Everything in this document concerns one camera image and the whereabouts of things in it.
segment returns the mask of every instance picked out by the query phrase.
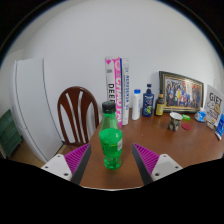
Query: box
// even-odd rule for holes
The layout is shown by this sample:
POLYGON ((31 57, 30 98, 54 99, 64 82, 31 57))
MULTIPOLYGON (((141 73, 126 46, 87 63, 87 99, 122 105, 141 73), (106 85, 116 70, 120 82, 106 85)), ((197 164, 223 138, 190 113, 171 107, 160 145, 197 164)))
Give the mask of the box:
POLYGON ((121 58, 122 125, 128 124, 129 117, 129 60, 121 58))
POLYGON ((107 100, 116 104, 116 117, 122 128, 122 91, 120 57, 105 57, 107 100))

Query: bottle cap lid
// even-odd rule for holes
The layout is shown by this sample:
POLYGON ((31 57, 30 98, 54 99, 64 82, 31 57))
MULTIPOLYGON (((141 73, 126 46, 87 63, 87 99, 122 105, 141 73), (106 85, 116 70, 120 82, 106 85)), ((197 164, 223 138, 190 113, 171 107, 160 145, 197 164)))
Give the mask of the bottle cap lid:
POLYGON ((135 93, 135 94, 140 94, 140 93, 141 93, 141 90, 140 90, 140 89, 135 89, 135 90, 134 90, 134 93, 135 93))
POLYGON ((103 113, 111 114, 116 112, 116 104, 112 101, 106 101, 102 103, 103 113))

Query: paper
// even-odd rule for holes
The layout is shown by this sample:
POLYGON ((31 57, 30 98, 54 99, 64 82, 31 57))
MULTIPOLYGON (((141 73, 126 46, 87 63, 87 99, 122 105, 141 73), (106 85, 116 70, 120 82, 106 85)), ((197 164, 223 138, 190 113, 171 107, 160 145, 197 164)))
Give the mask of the paper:
POLYGON ((215 119, 215 126, 218 125, 224 107, 224 95, 212 86, 207 86, 207 96, 204 109, 207 120, 215 119))

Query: white bottle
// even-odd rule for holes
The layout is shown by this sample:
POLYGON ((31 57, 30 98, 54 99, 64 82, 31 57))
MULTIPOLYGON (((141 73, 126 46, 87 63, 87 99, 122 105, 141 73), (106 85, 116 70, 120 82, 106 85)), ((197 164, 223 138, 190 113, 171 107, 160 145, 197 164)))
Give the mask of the white bottle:
POLYGON ((140 117, 140 89, 135 89, 134 90, 134 95, 133 95, 133 106, 132 106, 132 120, 137 120, 140 117))

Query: green cabinet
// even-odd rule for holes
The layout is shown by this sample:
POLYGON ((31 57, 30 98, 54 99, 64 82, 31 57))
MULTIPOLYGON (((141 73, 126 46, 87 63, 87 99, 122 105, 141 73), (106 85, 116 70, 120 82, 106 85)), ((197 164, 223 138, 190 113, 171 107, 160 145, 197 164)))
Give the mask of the green cabinet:
POLYGON ((7 157, 10 157, 22 138, 13 121, 10 109, 0 118, 0 143, 7 157))

